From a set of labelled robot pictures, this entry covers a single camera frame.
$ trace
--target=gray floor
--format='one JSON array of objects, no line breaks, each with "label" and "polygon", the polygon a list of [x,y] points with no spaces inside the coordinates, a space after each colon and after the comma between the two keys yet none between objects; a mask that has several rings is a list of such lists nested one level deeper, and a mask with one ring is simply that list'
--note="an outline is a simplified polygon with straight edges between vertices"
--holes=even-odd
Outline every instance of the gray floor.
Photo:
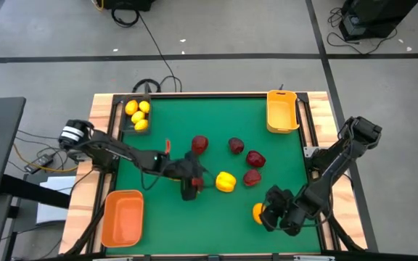
[{"label": "gray floor", "polygon": [[[312,2],[326,42],[328,32],[335,31],[327,24],[329,10],[344,0]],[[144,19],[164,54],[318,54],[305,1],[157,0]],[[365,51],[375,43],[365,40],[359,48]],[[325,48],[352,54],[346,47]],[[418,53],[418,5],[377,53]],[[151,54],[157,51],[140,22],[119,28],[108,11],[96,11],[89,0],[6,0],[0,10],[0,57]],[[282,84],[293,91],[328,91],[319,59],[169,64],[184,91],[266,91]],[[363,115],[383,127],[380,145],[358,161],[378,247],[418,254],[418,59],[330,60],[330,65],[344,115]],[[142,78],[166,75],[161,61],[0,64],[0,97],[26,97],[20,128],[56,136],[67,119],[88,117],[93,94],[127,92]],[[41,148],[17,144],[25,155]],[[22,165],[15,155],[10,159]],[[12,166],[7,172],[21,176]],[[62,229],[21,234],[14,256],[45,255]]]}]

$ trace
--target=lemon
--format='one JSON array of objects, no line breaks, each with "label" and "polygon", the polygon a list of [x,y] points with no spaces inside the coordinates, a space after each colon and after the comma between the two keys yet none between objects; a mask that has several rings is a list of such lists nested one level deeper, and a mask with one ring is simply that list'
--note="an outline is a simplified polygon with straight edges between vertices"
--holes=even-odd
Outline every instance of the lemon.
[{"label": "lemon", "polygon": [[140,120],[135,124],[135,131],[142,131],[148,128],[148,120]]},{"label": "lemon", "polygon": [[149,113],[149,102],[147,101],[140,102],[139,109],[144,113]]},{"label": "lemon", "polygon": [[133,116],[131,116],[131,122],[133,122],[134,124],[136,124],[137,122],[143,119],[144,119],[144,112],[141,112],[141,111],[135,112]]},{"label": "lemon", "polygon": [[125,106],[125,113],[127,115],[132,115],[138,110],[138,102],[135,100],[127,102],[127,105]]},{"label": "lemon", "polygon": [[254,205],[254,207],[253,207],[253,218],[254,218],[254,221],[257,224],[262,225],[260,215],[261,215],[262,211],[265,210],[265,208],[266,208],[266,206],[263,206],[262,203],[257,203],[257,204]]}]

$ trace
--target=wooden table frame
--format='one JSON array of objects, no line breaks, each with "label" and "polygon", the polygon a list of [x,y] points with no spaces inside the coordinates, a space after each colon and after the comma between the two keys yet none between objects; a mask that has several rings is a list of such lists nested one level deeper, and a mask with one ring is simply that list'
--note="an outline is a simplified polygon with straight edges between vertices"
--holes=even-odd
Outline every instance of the wooden table frame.
[{"label": "wooden table frame", "polygon": [[[300,123],[300,136],[303,146],[329,147],[337,140],[337,128],[326,92],[303,92],[298,94],[297,113]],[[152,94],[152,99],[171,98],[227,98],[227,97],[265,97],[266,92],[225,92],[225,93],[168,93]],[[96,94],[91,107],[89,121],[96,129],[110,133],[113,137],[119,137],[119,124],[122,105],[118,103],[120,94]],[[91,162],[82,162],[78,166],[76,180],[84,177],[91,169]],[[97,211],[104,201],[110,189],[111,175],[99,175],[93,172],[83,179],[72,192],[70,206],[65,223],[64,233],[59,253],[69,250],[75,241],[83,233],[89,224],[92,214]],[[364,236],[363,224],[370,224],[370,220],[361,220],[359,213],[365,212],[363,217],[369,217],[365,199],[363,206],[358,205],[351,188],[351,182],[343,176],[333,186],[334,214],[341,226],[351,238],[363,248],[367,248],[367,242],[371,246],[376,245],[373,231]],[[100,231],[102,221],[97,226],[97,232],[83,252],[101,252],[105,248],[101,245]],[[321,249],[339,250],[345,249],[343,243],[337,239],[328,223],[318,227],[319,243]]]}]

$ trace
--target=paper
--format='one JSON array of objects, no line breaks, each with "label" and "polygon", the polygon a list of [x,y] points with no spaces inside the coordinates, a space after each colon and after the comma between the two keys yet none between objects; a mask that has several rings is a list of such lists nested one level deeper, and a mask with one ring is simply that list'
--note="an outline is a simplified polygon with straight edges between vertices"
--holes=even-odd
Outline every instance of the paper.
[{"label": "paper", "polygon": [[[47,182],[41,182],[40,186],[48,189],[58,190],[64,194],[70,194],[71,187],[75,183],[75,176],[70,177],[49,177]],[[64,221],[67,219],[67,210],[61,207],[53,207],[46,204],[38,203],[36,213],[36,224]]]}]

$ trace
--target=green table surface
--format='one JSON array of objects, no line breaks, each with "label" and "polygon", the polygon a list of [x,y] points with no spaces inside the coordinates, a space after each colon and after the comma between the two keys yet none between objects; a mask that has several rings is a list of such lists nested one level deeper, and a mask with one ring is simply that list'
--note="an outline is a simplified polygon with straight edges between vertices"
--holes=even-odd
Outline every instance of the green table surface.
[{"label": "green table surface", "polygon": [[[254,204],[262,202],[273,185],[295,194],[306,182],[299,133],[267,131],[265,99],[154,99],[151,117],[149,135],[124,135],[123,141],[138,149],[164,150],[169,138],[171,158],[177,159],[191,149],[194,136],[204,135],[209,147],[201,163],[214,175],[232,173],[237,185],[232,193],[207,188],[194,201],[184,202],[179,182],[166,178],[143,191],[139,171],[122,160],[116,189],[143,192],[143,234],[135,246],[108,248],[108,255],[320,252],[316,228],[291,237],[283,231],[269,233],[253,220]],[[229,151],[232,137],[245,142],[239,155]],[[260,152],[266,164],[260,169],[262,181],[248,188],[242,177],[250,169],[245,161],[250,150]],[[155,178],[145,176],[147,185]]]}]

